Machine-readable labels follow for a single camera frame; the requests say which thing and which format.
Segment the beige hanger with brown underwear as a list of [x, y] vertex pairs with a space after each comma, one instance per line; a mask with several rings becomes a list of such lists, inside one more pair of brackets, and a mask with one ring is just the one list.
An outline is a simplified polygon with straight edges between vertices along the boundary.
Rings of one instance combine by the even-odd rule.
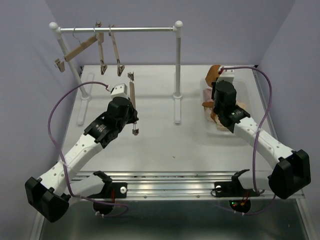
[[[129, 78], [129, 90], [130, 90], [130, 100], [133, 107], [136, 109], [136, 96], [135, 96], [135, 76], [134, 72], [128, 72], [127, 77]], [[133, 123], [132, 134], [137, 136], [139, 134], [139, 129], [137, 128], [137, 121]]]

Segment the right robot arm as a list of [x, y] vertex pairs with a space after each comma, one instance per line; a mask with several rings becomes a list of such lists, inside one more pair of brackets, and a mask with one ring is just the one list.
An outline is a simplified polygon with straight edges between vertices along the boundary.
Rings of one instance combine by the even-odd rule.
[[213, 111], [220, 123], [231, 133], [253, 147], [270, 165], [270, 173], [257, 174], [254, 169], [235, 173], [230, 182], [221, 185], [221, 195], [242, 195], [247, 190], [271, 191], [287, 199], [311, 183], [309, 155], [280, 143], [260, 128], [250, 114], [236, 103], [237, 91], [233, 84], [219, 81], [214, 84]]

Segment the brown underwear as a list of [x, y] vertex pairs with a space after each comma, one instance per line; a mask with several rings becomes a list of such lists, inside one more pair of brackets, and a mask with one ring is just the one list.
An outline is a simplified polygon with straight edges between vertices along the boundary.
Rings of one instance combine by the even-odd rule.
[[212, 89], [212, 94], [214, 93], [215, 91], [215, 84], [216, 84], [216, 81], [219, 77], [218, 75], [218, 69], [221, 65], [212, 65], [205, 77], [205, 82], [206, 82], [206, 89]]

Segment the beige hanger with pink underwear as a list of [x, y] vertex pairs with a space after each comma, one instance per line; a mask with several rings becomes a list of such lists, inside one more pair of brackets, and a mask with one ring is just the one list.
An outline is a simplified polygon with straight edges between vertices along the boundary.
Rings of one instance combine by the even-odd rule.
[[109, 32], [108, 35], [111, 37], [112, 40], [112, 45], [113, 45], [113, 50], [116, 58], [116, 63], [117, 63], [117, 76], [120, 77], [125, 69], [125, 65], [121, 64], [120, 61], [120, 56], [119, 56], [119, 51], [118, 51], [118, 46], [116, 43], [116, 38], [113, 32]]

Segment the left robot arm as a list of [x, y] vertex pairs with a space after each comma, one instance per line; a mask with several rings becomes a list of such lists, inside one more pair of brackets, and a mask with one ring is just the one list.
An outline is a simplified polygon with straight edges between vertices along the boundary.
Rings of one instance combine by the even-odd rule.
[[138, 112], [127, 97], [114, 97], [107, 110], [100, 114], [80, 136], [69, 152], [50, 170], [24, 184], [28, 203], [49, 222], [58, 221], [69, 206], [79, 199], [103, 198], [111, 211], [115, 198], [125, 198], [126, 183], [113, 184], [102, 171], [81, 181], [70, 183], [82, 167], [101, 152], [123, 130], [138, 120]]

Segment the cream beige underwear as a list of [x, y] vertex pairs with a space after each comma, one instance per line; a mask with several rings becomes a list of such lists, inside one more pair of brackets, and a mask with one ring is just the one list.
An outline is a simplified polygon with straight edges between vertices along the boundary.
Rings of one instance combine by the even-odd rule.
[[[215, 114], [214, 112], [214, 102], [213, 101], [205, 101], [201, 104], [203, 106], [204, 109], [204, 118], [210, 122], [210, 123], [214, 123], [217, 130], [219, 131], [227, 131], [228, 129], [223, 126], [219, 120], [219, 115]], [[246, 110], [247, 105], [244, 102], [239, 102], [237, 101], [235, 104], [225, 104], [224, 106], [220, 106], [219, 111], [220, 113], [228, 113], [230, 112], [232, 109], [235, 108], [235, 106], [239, 106], [240, 108]]]

